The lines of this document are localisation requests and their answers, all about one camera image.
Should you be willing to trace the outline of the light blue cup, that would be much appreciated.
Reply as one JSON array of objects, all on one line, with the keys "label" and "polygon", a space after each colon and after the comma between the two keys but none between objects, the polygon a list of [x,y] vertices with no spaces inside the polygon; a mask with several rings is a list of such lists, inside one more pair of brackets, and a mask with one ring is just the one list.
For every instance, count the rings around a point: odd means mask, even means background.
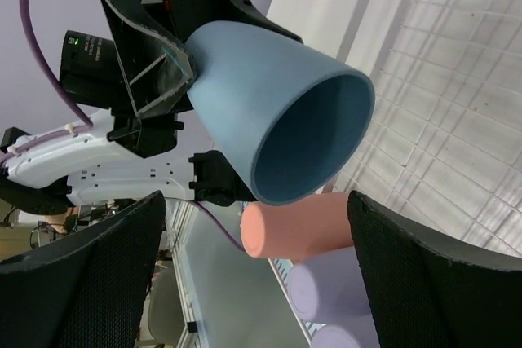
[{"label": "light blue cup", "polygon": [[188,97],[254,197],[312,194],[355,152],[374,111],[361,71],[278,33],[215,21],[187,40],[198,76]]}]

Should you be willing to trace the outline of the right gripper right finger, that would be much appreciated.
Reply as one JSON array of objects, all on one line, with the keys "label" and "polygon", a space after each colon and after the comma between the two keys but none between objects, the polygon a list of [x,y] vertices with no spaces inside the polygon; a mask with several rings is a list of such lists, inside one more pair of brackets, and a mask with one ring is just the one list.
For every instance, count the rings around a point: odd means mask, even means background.
[{"label": "right gripper right finger", "polygon": [[455,239],[353,191],[356,256],[382,347],[519,347],[521,260]]}]

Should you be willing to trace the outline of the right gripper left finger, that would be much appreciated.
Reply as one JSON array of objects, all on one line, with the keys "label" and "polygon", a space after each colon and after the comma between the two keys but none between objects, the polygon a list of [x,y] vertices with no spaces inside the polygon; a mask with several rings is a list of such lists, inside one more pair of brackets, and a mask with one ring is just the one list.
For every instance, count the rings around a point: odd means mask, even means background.
[{"label": "right gripper left finger", "polygon": [[166,216],[156,191],[1,263],[3,347],[132,347]]}]

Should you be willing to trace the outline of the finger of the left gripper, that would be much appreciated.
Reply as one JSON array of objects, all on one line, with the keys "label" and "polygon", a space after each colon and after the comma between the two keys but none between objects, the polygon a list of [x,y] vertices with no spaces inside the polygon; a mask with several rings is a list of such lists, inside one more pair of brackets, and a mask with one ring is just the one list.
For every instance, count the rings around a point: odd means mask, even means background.
[{"label": "finger of the left gripper", "polygon": [[260,27],[302,43],[302,38],[274,23],[251,0],[210,0],[210,20],[227,20]]}]

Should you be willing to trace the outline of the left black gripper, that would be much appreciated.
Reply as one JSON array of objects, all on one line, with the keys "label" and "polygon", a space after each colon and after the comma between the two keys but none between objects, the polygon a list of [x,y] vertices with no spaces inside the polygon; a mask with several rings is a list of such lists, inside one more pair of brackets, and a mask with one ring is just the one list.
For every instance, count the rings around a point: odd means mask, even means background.
[{"label": "left black gripper", "polygon": [[108,111],[106,139],[142,157],[174,149],[200,76],[188,48],[210,0],[100,0],[109,39],[68,31],[59,81],[76,104]]}]

